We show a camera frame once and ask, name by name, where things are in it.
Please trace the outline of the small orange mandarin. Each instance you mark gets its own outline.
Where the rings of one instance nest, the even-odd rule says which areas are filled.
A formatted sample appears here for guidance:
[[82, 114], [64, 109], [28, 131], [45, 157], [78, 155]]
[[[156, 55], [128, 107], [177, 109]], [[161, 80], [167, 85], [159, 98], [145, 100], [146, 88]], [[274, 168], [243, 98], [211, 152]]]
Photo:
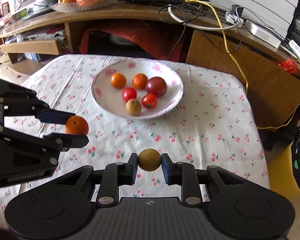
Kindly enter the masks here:
[[74, 115], [65, 124], [66, 134], [87, 135], [88, 132], [89, 125], [81, 116]]
[[114, 73], [111, 77], [111, 85], [117, 89], [122, 89], [126, 85], [126, 77], [120, 73]]
[[138, 73], [133, 76], [132, 84], [135, 89], [144, 90], [148, 81], [148, 77], [145, 74]]

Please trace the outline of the glass fruit dish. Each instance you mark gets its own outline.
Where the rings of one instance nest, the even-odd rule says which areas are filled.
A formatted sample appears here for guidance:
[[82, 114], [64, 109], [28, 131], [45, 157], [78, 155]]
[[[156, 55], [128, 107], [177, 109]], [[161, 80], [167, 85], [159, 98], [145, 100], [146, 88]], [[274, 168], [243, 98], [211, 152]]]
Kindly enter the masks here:
[[56, 3], [51, 8], [56, 12], [82, 12], [88, 10], [95, 10], [98, 8], [106, 7], [108, 5], [116, 3], [118, 0], [82, 0], [74, 3]]

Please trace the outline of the white floral ceramic bowl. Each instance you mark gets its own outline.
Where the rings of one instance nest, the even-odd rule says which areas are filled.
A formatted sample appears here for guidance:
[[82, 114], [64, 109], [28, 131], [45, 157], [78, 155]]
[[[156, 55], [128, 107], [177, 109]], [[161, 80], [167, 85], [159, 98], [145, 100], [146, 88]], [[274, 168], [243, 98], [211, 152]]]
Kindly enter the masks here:
[[[115, 62], [103, 68], [94, 77], [91, 83], [91, 93], [94, 101], [104, 111], [119, 117], [131, 117], [126, 111], [126, 102], [122, 99], [122, 89], [117, 89], [111, 85], [111, 77], [114, 73], [120, 73], [126, 77], [126, 87], [133, 87], [132, 79], [135, 74], [145, 74], [148, 79], [161, 77], [167, 85], [167, 92], [158, 98], [157, 106], [154, 109], [147, 109], [142, 105], [142, 111], [135, 119], [149, 120], [161, 117], [181, 101], [184, 92], [184, 84], [179, 74], [165, 63], [147, 59], [126, 59]], [[142, 102], [142, 98], [147, 91], [135, 89], [137, 100]]]

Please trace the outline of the wooden tv cabinet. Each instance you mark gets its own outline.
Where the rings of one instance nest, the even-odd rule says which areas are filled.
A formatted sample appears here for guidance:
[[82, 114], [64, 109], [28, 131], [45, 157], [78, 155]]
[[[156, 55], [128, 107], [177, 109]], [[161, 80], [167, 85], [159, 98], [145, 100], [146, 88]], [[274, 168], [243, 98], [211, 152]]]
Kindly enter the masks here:
[[185, 62], [237, 77], [248, 85], [248, 99], [258, 126], [280, 126], [300, 106], [300, 73], [291, 75], [277, 63], [288, 58], [281, 50], [253, 37], [246, 30], [228, 30], [226, 38], [214, 31], [186, 29], [173, 23], [157, 7], [124, 2], [82, 12], [50, 12], [32, 20], [18, 20], [0, 31], [0, 51], [16, 63], [17, 54], [59, 55], [54, 39], [6, 44], [4, 38], [41, 27], [64, 28], [73, 54], [118, 54], [106, 47], [105, 33], [133, 41], [156, 59]]

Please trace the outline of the white power strip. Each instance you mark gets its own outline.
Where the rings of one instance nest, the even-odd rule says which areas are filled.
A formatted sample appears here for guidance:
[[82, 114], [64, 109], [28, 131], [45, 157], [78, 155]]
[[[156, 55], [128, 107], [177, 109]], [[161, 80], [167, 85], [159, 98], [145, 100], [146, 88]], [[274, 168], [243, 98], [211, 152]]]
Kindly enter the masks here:
[[281, 45], [281, 40], [277, 35], [260, 25], [253, 23], [250, 20], [239, 18], [235, 14], [228, 11], [225, 13], [225, 20], [226, 22], [231, 23], [236, 27], [248, 31], [249, 33], [251, 33], [251, 35], [261, 39], [262, 41], [266, 42], [276, 49], [279, 49]]

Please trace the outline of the black power adapter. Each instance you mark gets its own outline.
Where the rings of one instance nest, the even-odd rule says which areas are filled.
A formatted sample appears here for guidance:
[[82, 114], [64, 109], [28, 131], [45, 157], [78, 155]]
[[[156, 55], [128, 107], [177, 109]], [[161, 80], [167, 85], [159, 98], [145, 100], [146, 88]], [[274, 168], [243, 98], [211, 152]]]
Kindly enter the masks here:
[[237, 4], [233, 4], [230, 8], [230, 13], [236, 15], [237, 17], [241, 17], [243, 13], [243, 9], [244, 9], [243, 7]]

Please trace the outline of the red crumpled wrapper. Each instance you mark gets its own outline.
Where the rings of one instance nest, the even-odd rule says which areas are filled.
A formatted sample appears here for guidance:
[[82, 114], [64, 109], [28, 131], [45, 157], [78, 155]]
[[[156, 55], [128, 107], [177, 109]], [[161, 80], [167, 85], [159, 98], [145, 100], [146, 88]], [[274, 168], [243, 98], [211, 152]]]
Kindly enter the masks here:
[[286, 59], [285, 61], [280, 62], [278, 65], [289, 74], [294, 75], [298, 74], [299, 72], [298, 66], [293, 59]]

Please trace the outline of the brown longan fruit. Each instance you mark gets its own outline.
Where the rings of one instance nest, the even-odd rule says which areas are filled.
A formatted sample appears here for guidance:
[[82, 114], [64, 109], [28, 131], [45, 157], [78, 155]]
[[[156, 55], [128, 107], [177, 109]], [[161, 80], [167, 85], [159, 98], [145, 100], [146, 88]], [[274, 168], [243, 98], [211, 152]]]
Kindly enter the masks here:
[[142, 105], [137, 99], [130, 99], [126, 103], [126, 111], [131, 116], [138, 116], [142, 111]]
[[138, 155], [138, 166], [147, 172], [153, 172], [161, 166], [161, 154], [155, 149], [148, 148]]

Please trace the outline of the small red tomato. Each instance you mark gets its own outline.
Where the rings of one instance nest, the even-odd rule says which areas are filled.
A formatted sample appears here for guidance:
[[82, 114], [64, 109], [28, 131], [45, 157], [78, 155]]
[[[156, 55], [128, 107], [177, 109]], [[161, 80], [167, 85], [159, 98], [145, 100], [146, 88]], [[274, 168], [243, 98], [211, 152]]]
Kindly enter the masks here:
[[157, 106], [158, 99], [155, 94], [147, 93], [142, 98], [142, 105], [147, 109], [154, 109]]
[[130, 99], [137, 98], [137, 92], [132, 87], [126, 87], [123, 89], [121, 96], [124, 102], [128, 102]]

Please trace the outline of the dark red large tomato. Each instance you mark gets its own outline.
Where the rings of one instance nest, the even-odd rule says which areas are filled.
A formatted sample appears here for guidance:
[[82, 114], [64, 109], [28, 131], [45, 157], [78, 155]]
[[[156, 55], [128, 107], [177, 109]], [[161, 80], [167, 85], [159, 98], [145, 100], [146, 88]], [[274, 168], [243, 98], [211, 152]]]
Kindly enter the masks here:
[[145, 90], [148, 93], [153, 93], [156, 97], [162, 97], [167, 92], [167, 85], [163, 78], [161, 77], [152, 77], [150, 78], [147, 83]]

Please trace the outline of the white label box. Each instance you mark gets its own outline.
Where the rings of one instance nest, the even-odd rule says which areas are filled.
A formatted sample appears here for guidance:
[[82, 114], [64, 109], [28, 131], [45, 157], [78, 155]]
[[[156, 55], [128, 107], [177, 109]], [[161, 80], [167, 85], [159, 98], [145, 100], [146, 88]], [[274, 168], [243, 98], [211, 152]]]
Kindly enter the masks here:
[[290, 40], [288, 42], [290, 49], [294, 52], [294, 54], [299, 58], [300, 60], [300, 46], [294, 41]]

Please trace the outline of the yellow trash bin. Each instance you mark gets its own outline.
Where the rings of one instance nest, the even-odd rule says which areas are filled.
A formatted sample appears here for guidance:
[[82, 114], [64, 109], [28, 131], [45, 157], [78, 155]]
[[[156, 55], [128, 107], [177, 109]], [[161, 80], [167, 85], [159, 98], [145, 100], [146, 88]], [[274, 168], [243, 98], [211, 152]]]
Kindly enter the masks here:
[[287, 199], [299, 198], [300, 189], [293, 175], [293, 162], [290, 143], [273, 160], [267, 163], [269, 186]]

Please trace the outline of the red plastic bag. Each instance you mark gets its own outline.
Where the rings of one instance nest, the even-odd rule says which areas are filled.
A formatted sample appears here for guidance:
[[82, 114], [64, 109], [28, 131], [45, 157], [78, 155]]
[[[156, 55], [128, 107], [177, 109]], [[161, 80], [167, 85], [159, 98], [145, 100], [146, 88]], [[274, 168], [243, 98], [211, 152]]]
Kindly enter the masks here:
[[183, 62], [184, 30], [171, 23], [148, 20], [101, 20], [83, 34], [81, 54], [145, 57]]

